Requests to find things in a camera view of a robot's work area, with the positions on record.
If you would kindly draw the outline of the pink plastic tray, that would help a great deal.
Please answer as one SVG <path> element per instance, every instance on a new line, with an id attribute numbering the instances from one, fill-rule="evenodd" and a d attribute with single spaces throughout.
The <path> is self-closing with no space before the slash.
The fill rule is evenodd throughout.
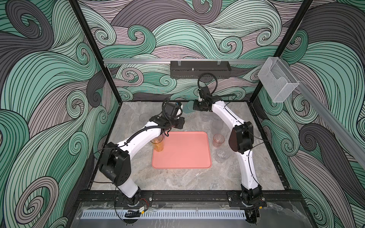
<path id="1" fill-rule="evenodd" d="M 206 132 L 171 132 L 162 141 L 163 149 L 153 150 L 155 169 L 209 169 L 212 166 Z"/>

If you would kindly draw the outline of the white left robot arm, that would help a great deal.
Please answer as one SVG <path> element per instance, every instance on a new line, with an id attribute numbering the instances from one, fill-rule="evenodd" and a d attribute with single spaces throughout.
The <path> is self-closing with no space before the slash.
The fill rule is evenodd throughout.
<path id="1" fill-rule="evenodd" d="M 161 113 L 152 116 L 143 128 L 129 138 L 108 143 L 101 151 L 99 171 L 121 192 L 129 205 L 139 202 L 141 189 L 131 175 L 131 160 L 136 153 L 153 139 L 168 136 L 171 129 L 182 129 L 185 123 L 181 102 L 171 103 L 166 98 L 161 105 Z"/>

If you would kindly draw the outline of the clear faceted glass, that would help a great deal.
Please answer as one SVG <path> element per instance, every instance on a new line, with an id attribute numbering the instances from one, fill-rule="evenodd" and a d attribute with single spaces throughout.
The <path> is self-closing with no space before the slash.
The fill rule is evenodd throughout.
<path id="1" fill-rule="evenodd" d="M 217 148 L 215 151 L 215 160 L 218 163 L 224 163 L 231 156 L 231 152 L 226 148 Z"/>

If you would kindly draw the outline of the green translucent cup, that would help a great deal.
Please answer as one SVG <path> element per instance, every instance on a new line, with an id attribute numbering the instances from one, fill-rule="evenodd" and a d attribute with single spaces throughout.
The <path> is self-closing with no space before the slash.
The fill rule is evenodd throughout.
<path id="1" fill-rule="evenodd" d="M 194 101 L 182 102 L 182 111 L 185 114 L 194 112 Z"/>

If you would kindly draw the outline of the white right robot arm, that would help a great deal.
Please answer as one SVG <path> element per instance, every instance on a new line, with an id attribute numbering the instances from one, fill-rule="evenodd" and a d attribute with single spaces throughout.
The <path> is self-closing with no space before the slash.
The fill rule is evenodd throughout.
<path id="1" fill-rule="evenodd" d="M 212 73 L 203 73 L 198 77 L 199 98 L 194 101 L 194 110 L 215 113 L 230 129 L 229 146 L 236 153 L 241 173 L 241 199 L 252 209 L 267 206 L 263 197 L 262 186 L 259 184 L 253 164 L 254 132 L 253 124 L 239 118 L 227 107 L 221 96 L 214 96 L 207 86 L 202 87 L 201 78 L 212 77 L 215 89 L 218 87 L 218 79 Z"/>

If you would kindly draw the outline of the pink translucent cup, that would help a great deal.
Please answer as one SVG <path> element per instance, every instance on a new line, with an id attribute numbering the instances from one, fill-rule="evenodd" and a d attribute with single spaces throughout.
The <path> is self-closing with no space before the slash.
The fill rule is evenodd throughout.
<path id="1" fill-rule="evenodd" d="M 223 143 L 225 142 L 225 137 L 221 134 L 215 134 L 213 136 L 213 146 L 215 148 L 219 148 L 220 146 L 223 145 Z"/>

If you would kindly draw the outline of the orange translucent cup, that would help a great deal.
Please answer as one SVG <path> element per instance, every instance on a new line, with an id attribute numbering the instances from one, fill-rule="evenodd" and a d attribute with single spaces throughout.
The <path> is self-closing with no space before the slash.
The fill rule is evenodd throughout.
<path id="1" fill-rule="evenodd" d="M 153 149 L 156 152 L 161 152 L 164 149 L 164 135 L 160 135 L 150 141 L 153 145 Z"/>

